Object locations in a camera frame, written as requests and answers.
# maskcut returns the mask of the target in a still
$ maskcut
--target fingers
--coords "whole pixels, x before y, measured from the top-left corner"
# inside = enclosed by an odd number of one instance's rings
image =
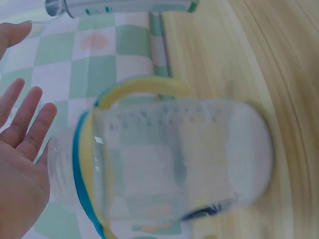
[[[47,161],[48,161],[48,144],[49,142],[46,144],[45,149],[43,151],[43,153],[41,154],[38,162],[36,165],[44,165],[45,167],[47,167]]]
[[[32,30],[32,22],[25,21],[20,24],[0,24],[0,59],[7,48],[12,47],[24,40]]]
[[[56,113],[56,106],[52,103],[45,104],[40,110],[24,140],[16,147],[24,157],[31,161],[35,159]]]
[[[16,79],[0,97],[0,127],[7,121],[24,86],[23,79]]]
[[[42,89],[39,87],[33,87],[29,91],[13,118],[10,127],[0,134],[1,140],[13,148],[17,147],[23,141],[41,96]]]

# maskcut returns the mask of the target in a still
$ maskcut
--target yellow handle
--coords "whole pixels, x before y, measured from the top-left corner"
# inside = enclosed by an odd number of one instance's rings
[[[155,93],[186,97],[189,94],[189,88],[185,83],[170,78],[141,77],[109,88],[97,101],[96,106],[101,110],[109,109],[117,100],[131,93]]]
[[[131,93],[155,93],[161,95],[170,95],[174,97],[186,97],[189,94],[189,88],[185,83],[170,78],[157,76],[140,77],[126,81],[124,83],[118,83],[107,89],[106,92],[103,93],[102,96],[97,100],[95,106],[100,110],[107,110],[117,100]],[[91,192],[90,195],[94,202],[95,196],[93,194],[92,188],[93,182],[90,177],[92,177],[92,175],[87,172],[85,178],[87,179],[87,185],[89,185],[88,190]],[[103,231],[106,238],[118,239],[111,231],[108,222],[103,219],[103,217],[98,213],[97,210],[95,211],[99,221],[103,225]]]

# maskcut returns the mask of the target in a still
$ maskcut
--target cup handle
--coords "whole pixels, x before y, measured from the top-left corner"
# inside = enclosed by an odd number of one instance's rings
[[[109,87],[98,97],[95,107],[100,110],[107,110],[117,100],[131,93],[155,93],[186,97],[189,94],[189,88],[182,81],[165,77],[148,76],[135,78]]]

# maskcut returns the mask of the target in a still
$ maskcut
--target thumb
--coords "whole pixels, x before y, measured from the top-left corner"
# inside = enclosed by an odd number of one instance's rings
[[[7,48],[22,42],[31,32],[32,22],[25,21],[20,24],[0,24],[0,59]]]

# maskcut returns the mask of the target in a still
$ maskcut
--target teal rim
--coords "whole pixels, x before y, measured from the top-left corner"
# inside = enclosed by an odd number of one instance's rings
[[[103,226],[101,225],[100,221],[98,220],[94,212],[88,191],[85,188],[85,184],[84,184],[84,180],[83,180],[82,172],[81,172],[80,161],[79,161],[80,133],[88,114],[89,112],[85,112],[82,114],[74,133],[73,148],[72,148],[73,177],[74,177],[76,192],[85,214],[93,223],[95,230],[97,231],[99,236],[102,239],[106,239],[104,235],[104,231],[103,231]]]

